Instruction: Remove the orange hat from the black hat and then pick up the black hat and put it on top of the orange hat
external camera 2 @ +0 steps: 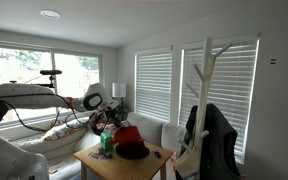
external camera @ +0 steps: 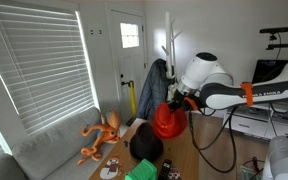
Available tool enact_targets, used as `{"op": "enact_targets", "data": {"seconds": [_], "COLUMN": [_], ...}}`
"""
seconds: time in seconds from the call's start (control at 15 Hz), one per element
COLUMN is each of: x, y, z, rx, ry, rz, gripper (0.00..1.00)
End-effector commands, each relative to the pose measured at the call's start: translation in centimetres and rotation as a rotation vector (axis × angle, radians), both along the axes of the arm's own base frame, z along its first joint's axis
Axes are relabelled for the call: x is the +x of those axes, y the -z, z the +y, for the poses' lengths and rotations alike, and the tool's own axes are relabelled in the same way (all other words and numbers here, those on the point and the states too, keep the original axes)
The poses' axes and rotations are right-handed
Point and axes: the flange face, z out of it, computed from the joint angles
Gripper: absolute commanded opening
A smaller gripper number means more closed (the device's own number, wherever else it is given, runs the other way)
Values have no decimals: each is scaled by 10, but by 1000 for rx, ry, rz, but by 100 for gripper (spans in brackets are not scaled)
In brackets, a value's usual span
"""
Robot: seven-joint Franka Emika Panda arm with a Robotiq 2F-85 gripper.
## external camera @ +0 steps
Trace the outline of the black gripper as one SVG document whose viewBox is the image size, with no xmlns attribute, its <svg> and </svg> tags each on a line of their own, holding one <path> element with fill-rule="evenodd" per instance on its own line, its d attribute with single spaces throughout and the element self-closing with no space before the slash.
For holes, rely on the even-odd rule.
<svg viewBox="0 0 288 180">
<path fill-rule="evenodd" d="M 171 112 L 175 112 L 178 109 L 188 111 L 192 108 L 189 102 L 189 98 L 181 94 L 178 90 L 175 91 L 173 98 L 167 102 Z"/>
</svg>

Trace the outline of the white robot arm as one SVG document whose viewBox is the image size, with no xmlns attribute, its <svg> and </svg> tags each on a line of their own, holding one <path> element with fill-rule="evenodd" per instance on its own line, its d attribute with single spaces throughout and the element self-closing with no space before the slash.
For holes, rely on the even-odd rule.
<svg viewBox="0 0 288 180">
<path fill-rule="evenodd" d="M 221 67 L 215 55 L 200 52 L 187 65 L 167 105 L 172 111 L 193 110 L 200 106 L 223 110 L 281 101 L 288 101 L 288 63 L 271 80 L 235 86 L 232 76 Z M 262 180 L 288 180 L 287 135 L 270 140 Z"/>
</svg>

